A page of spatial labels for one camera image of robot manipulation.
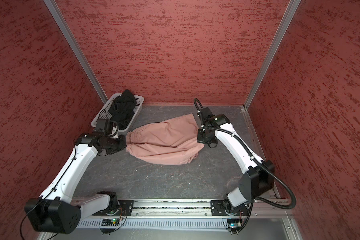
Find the pink drawstring shorts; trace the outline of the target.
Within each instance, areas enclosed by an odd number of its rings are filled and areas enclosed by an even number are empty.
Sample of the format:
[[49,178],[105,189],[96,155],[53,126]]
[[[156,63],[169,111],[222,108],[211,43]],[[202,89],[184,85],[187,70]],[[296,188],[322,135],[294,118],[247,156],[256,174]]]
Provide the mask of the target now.
[[150,164],[189,164],[205,146],[197,142],[198,129],[192,114],[147,124],[127,133],[126,151]]

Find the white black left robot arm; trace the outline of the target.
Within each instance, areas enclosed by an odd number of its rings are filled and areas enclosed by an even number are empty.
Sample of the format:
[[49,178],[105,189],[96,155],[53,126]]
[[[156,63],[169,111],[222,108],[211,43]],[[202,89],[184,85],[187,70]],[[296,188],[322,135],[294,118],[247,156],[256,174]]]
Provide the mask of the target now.
[[74,200],[74,192],[92,160],[102,152],[112,155],[124,150],[127,140],[97,134],[82,134],[73,151],[50,185],[37,199],[25,205],[26,219],[36,232],[70,234],[79,222],[97,212],[118,215],[121,208],[115,192],[101,191],[91,198]]

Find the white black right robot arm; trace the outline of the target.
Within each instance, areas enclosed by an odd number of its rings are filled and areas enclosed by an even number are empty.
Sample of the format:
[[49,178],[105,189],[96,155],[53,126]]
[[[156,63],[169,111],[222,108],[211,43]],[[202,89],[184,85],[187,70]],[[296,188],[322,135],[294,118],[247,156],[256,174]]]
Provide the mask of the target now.
[[224,209],[227,215],[234,216],[245,205],[254,202],[255,198],[274,187],[272,176],[259,167],[255,161],[261,163],[272,173],[275,172],[275,167],[269,161],[264,162],[243,141],[225,115],[209,115],[204,118],[202,112],[199,112],[198,117],[201,127],[198,129],[197,142],[206,145],[216,144],[218,141],[223,143],[243,173],[238,186],[228,193],[220,203],[220,208]]

